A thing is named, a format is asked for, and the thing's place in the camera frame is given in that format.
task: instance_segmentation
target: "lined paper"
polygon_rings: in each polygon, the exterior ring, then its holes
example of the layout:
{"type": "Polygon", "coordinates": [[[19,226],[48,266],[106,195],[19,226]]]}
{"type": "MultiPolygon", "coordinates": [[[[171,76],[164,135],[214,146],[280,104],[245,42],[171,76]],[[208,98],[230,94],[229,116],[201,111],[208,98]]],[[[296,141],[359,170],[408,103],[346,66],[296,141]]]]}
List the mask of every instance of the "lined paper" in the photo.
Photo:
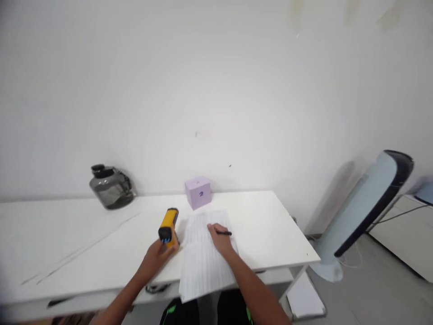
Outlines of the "lined paper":
{"type": "MultiPolygon", "coordinates": [[[[213,245],[207,229],[208,223],[219,223],[231,229],[225,210],[210,211],[189,217],[185,230],[185,253],[179,286],[182,302],[224,289],[236,282],[229,265],[213,245]]],[[[237,252],[233,236],[230,237],[230,241],[237,252]]]]}

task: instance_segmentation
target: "person's left hand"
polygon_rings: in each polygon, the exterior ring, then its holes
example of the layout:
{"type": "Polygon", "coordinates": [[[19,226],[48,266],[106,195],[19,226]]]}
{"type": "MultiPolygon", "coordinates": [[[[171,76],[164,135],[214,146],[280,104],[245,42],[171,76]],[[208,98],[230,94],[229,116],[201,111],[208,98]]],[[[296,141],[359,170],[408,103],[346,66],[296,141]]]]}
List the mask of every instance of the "person's left hand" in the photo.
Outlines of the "person's left hand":
{"type": "Polygon", "coordinates": [[[141,262],[134,278],[136,278],[144,287],[146,283],[149,282],[150,279],[152,279],[163,267],[169,257],[178,250],[178,248],[179,246],[166,248],[165,244],[161,242],[161,240],[157,239],[147,250],[143,262],[141,262]]]}

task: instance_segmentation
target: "black cable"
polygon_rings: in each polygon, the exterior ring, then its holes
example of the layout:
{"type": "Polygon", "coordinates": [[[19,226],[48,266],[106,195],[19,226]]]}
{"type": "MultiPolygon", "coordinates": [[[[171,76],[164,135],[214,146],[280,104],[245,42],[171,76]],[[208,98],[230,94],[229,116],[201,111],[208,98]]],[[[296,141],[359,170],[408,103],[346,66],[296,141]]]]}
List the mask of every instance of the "black cable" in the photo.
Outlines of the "black cable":
{"type": "Polygon", "coordinates": [[[386,219],[386,220],[383,220],[383,221],[379,221],[379,222],[376,222],[376,223],[372,223],[372,225],[377,225],[377,224],[379,224],[379,223],[384,223],[384,222],[386,222],[386,221],[393,220],[393,219],[395,219],[395,218],[397,218],[397,217],[399,217],[399,216],[402,216],[402,215],[404,215],[404,214],[406,214],[406,213],[409,213],[409,212],[412,212],[412,211],[418,210],[418,209],[420,209],[420,208],[424,208],[424,207],[426,207],[426,206],[429,206],[429,204],[422,205],[422,206],[417,207],[417,208],[415,208],[415,209],[412,209],[412,210],[409,210],[409,211],[403,212],[402,214],[398,214],[398,215],[396,215],[396,216],[394,216],[394,217],[392,217],[392,218],[389,218],[389,219],[386,219]]]}

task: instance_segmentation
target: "gray water bottle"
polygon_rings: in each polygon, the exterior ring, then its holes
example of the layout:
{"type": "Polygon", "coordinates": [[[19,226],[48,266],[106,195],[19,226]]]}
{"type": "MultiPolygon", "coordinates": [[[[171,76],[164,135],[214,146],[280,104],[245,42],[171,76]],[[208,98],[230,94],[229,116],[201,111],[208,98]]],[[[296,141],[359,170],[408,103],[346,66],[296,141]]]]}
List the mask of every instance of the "gray water bottle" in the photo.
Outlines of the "gray water bottle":
{"type": "Polygon", "coordinates": [[[134,199],[129,178],[115,167],[92,166],[90,188],[107,210],[120,209],[134,199]]]}

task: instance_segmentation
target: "jug handle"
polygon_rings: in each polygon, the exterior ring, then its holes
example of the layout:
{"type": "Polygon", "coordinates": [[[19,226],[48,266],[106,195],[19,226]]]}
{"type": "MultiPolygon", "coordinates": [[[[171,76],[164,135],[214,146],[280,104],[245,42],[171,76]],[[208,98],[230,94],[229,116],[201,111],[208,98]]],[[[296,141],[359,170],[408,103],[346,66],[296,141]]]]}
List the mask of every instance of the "jug handle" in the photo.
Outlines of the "jug handle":
{"type": "Polygon", "coordinates": [[[126,176],[124,173],[122,173],[119,169],[117,169],[116,167],[113,167],[113,170],[116,173],[119,173],[120,175],[122,175],[125,178],[125,182],[128,185],[129,190],[132,190],[132,185],[131,185],[131,180],[129,179],[128,176],[126,176]]]}

